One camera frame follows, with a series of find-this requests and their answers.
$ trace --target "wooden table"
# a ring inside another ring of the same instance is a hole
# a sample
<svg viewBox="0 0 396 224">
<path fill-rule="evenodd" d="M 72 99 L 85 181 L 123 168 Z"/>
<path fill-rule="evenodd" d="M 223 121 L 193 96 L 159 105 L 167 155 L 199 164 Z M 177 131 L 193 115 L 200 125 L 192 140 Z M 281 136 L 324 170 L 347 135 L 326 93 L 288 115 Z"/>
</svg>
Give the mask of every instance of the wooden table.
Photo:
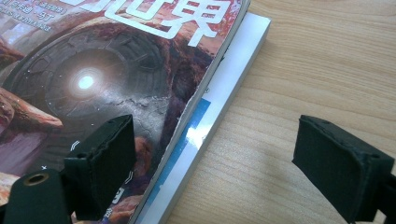
<svg viewBox="0 0 396 224">
<path fill-rule="evenodd" d="M 272 19 L 269 35 L 168 222 L 345 223 L 290 162 L 298 118 L 396 158 L 396 2 L 252 0 L 249 11 Z"/>
</svg>

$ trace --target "magazine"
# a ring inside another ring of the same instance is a hole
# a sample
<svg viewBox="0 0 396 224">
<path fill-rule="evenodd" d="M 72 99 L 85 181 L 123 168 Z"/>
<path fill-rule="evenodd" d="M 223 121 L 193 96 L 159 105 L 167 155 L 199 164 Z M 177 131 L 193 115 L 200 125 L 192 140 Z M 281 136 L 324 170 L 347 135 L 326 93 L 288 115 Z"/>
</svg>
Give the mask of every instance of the magazine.
<svg viewBox="0 0 396 224">
<path fill-rule="evenodd" d="M 142 204 L 136 223 L 164 223 L 168 219 L 259 52 L 270 23 L 268 18 L 247 13 L 146 203 Z"/>
<path fill-rule="evenodd" d="M 127 223 L 247 9 L 240 0 L 0 0 L 2 201 L 9 179 L 61 171 L 102 123 L 133 114 L 137 162 L 99 221 Z"/>
</svg>

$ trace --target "black clamp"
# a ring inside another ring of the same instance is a hole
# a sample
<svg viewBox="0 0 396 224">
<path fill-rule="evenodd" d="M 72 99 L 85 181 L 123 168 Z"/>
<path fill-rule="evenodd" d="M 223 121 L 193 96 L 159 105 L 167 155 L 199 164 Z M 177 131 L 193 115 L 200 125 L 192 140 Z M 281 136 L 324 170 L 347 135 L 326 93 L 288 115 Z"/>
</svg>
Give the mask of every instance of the black clamp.
<svg viewBox="0 0 396 224">
<path fill-rule="evenodd" d="M 18 179 L 8 204 L 0 207 L 4 224 L 70 224 L 103 217 L 136 161 L 132 115 L 104 123 L 64 158 L 64 169 L 42 170 Z"/>
<path fill-rule="evenodd" d="M 293 163 L 348 223 L 396 223 L 394 159 L 327 120 L 301 116 Z"/>
</svg>

